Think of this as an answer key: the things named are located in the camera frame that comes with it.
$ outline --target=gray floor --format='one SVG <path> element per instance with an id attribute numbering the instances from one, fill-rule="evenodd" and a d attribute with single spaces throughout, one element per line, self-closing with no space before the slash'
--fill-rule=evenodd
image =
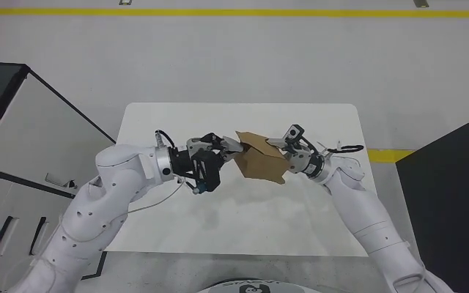
<path id="1" fill-rule="evenodd" d="M 372 164 L 379 197 L 398 232 L 417 253 L 394 164 Z M 81 281 L 77 292 L 197 292 L 234 277 L 297 283 L 324 293 L 386 292 L 366 257 L 240 256 L 186 253 L 109 253 L 101 277 Z"/>

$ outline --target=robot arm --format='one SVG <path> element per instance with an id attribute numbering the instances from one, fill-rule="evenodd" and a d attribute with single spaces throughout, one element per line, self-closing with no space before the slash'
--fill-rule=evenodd
<path id="1" fill-rule="evenodd" d="M 213 191 L 220 184 L 219 169 L 236 152 L 243 151 L 236 141 L 213 133 L 192 138 L 187 146 L 179 148 L 169 137 L 171 146 L 165 146 L 161 134 L 167 136 L 160 130 L 156 132 L 157 147 L 116 145 L 96 156 L 99 176 L 79 190 L 45 250 L 8 292 L 73 292 L 91 259 L 121 229 L 130 202 L 173 180 L 175 175 L 194 179 L 195 186 L 186 182 L 194 193 Z M 152 166 L 150 179 L 144 172 L 143 160 Z"/>
<path id="2" fill-rule="evenodd" d="M 333 156 L 336 153 L 357 152 L 363 147 L 343 146 L 319 153 L 303 137 L 303 133 L 303 128 L 293 125 L 283 138 L 269 139 L 267 142 L 285 151 L 284 157 L 292 165 L 291 172 L 304 173 L 328 190 L 345 226 L 375 261 L 390 291 L 452 293 L 444 282 L 426 271 L 424 265 L 412 256 L 408 242 L 397 233 L 377 195 L 361 184 L 365 174 L 358 161 Z"/>

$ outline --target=cardboard box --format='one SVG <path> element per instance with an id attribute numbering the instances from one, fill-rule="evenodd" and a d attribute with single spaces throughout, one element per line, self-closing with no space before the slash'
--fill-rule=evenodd
<path id="1" fill-rule="evenodd" d="M 287 159 L 280 151 L 269 145 L 264 136 L 236 132 L 245 151 L 234 158 L 245 178 L 264 179 L 284 184 L 283 174 L 289 169 Z"/>

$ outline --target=white tabletop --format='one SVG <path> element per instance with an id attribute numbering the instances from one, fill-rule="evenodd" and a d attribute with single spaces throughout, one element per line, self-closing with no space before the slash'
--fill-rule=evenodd
<path id="1" fill-rule="evenodd" d="M 210 132 L 237 138 L 236 130 L 280 138 L 291 124 L 301 125 L 313 144 L 364 145 L 353 105 L 226 103 L 132 103 L 117 143 L 155 145 L 156 129 L 166 131 L 176 145 Z M 376 191 L 366 151 L 348 156 L 361 162 L 364 186 Z M 284 178 L 285 185 L 245 179 L 229 162 L 215 192 L 195 196 L 181 188 L 163 204 L 130 214 L 106 250 L 366 256 L 322 187 L 302 174 L 287 172 Z M 130 209 L 153 204 L 176 187 L 175 180 L 156 187 Z"/>

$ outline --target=yellow stripe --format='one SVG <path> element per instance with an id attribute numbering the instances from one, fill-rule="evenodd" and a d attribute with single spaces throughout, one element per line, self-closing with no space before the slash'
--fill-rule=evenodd
<path id="1" fill-rule="evenodd" d="M 406 149 L 368 149 L 368 158 L 374 163 L 395 163 L 413 152 Z"/>
<path id="2" fill-rule="evenodd" d="M 0 15 L 264 16 L 329 18 L 469 18 L 469 10 L 265 10 L 133 8 L 0 8 Z"/>

